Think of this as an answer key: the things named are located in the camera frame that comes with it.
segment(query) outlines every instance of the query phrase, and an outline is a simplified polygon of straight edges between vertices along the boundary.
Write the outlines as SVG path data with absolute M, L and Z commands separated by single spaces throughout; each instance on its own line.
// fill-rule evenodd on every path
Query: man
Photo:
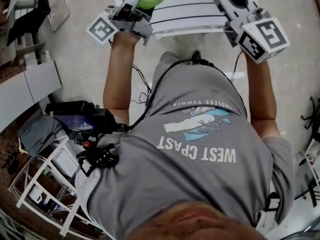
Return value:
M 129 124 L 135 45 L 130 33 L 113 39 L 104 108 Z M 166 52 L 153 86 L 173 63 Z M 259 240 L 254 228 L 273 182 L 281 222 L 294 197 L 290 144 L 281 139 L 267 62 L 248 56 L 249 107 L 219 70 L 179 64 L 163 78 L 150 110 L 131 132 L 114 133 L 119 163 L 76 179 L 83 210 L 122 240 Z

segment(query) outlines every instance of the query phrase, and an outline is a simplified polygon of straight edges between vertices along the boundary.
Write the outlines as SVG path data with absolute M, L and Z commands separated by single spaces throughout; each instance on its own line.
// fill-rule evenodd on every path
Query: tile floor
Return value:
M 311 109 L 310 96 L 320 97 L 320 18 L 314 0 L 259 0 L 273 16 L 279 18 L 291 47 L 269 60 L 272 82 L 278 106 L 277 122 L 283 137 L 292 143 L 293 153 L 305 147 L 310 132 L 304 129 L 300 119 Z M 56 66 L 63 88 L 56 92 L 62 101 L 85 99 L 102 105 L 104 82 L 107 76 L 110 47 L 101 46 L 85 29 L 113 0 L 69 0 L 71 17 L 52 33 L 46 21 L 41 33 L 46 48 L 56 59 Z M 205 59 L 224 72 L 231 72 L 239 52 L 232 49 L 222 33 L 194 34 L 155 40 L 152 37 L 143 47 L 138 44 L 134 63 L 148 81 L 160 56 L 165 51 L 186 56 L 198 48 Z M 237 72 L 245 72 L 242 57 Z M 132 99 L 137 100 L 144 86 L 136 72 L 132 78 Z M 236 88 L 248 105 L 248 81 L 246 77 L 234 81 Z M 130 123 L 134 123 L 144 110 L 143 104 L 132 102 Z

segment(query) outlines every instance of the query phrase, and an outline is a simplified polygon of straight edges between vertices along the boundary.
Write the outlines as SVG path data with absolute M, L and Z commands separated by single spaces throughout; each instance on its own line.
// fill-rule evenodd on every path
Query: gray fabric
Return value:
M 179 59 L 170 56 L 161 58 L 155 81 Z M 147 117 L 119 141 L 120 161 L 101 170 L 87 206 L 118 240 L 184 201 L 205 202 L 255 226 L 271 179 L 281 196 L 277 222 L 293 203 L 290 144 L 262 141 L 236 89 L 211 67 L 182 64 L 169 71 Z
M 60 129 L 61 125 L 57 120 L 49 115 L 43 116 L 41 110 L 38 110 L 20 128 L 18 137 L 28 154 L 35 157 L 55 141 L 54 135 Z

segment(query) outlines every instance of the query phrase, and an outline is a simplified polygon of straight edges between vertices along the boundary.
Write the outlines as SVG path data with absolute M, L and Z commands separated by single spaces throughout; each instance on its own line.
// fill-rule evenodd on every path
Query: hand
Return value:
M 113 37 L 113 43 L 120 45 L 136 45 L 140 40 L 140 37 L 131 33 L 117 33 Z
M 254 62 L 255 63 L 255 61 L 247 54 L 247 52 L 244 49 L 241 48 L 241 51 L 244 54 L 246 62 Z

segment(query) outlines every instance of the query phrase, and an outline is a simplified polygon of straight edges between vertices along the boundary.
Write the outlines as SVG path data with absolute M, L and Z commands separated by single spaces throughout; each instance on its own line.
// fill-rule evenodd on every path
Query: shoe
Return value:
M 192 60 L 201 60 L 201 52 L 198 50 L 195 50 L 191 55 L 191 59 Z M 199 63 L 192 61 L 192 65 L 198 65 L 198 64 Z

